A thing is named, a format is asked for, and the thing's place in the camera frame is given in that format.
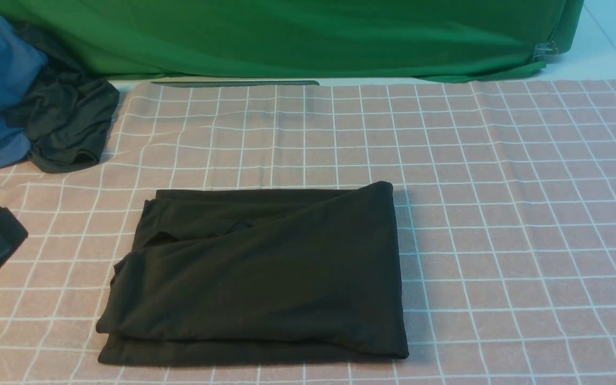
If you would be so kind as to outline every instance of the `fabric fold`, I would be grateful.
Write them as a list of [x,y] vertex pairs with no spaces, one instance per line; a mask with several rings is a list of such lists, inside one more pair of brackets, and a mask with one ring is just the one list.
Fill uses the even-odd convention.
[[115,267],[100,363],[406,358],[392,192],[158,191]]

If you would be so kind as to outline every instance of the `white floor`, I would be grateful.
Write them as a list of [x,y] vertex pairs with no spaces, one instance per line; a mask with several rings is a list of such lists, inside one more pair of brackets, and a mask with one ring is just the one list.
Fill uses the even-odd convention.
[[[572,49],[555,58],[536,77],[540,80],[616,79],[616,0],[586,0]],[[207,80],[211,78],[189,78]],[[324,86],[359,84],[419,83],[413,78],[316,79]],[[130,90],[137,82],[116,81],[120,90]]]

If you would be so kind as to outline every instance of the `grid pattern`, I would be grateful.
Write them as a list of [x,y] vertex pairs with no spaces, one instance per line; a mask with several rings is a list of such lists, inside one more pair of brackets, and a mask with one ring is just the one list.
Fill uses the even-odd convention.
[[[616,384],[616,81],[143,84],[105,162],[0,170],[30,237],[0,271],[0,384]],[[96,363],[112,265],[157,188],[395,185],[411,356],[379,365]]]

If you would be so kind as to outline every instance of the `pile of clothes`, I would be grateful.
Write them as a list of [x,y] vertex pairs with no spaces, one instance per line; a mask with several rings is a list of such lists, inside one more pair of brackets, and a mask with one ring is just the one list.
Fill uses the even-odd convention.
[[0,16],[0,168],[26,158],[46,173],[94,166],[119,95],[42,30]]

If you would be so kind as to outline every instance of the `green backdrop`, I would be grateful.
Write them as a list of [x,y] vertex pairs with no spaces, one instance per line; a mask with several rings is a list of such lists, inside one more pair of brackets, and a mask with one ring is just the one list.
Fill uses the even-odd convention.
[[583,0],[0,0],[105,76],[522,78]]

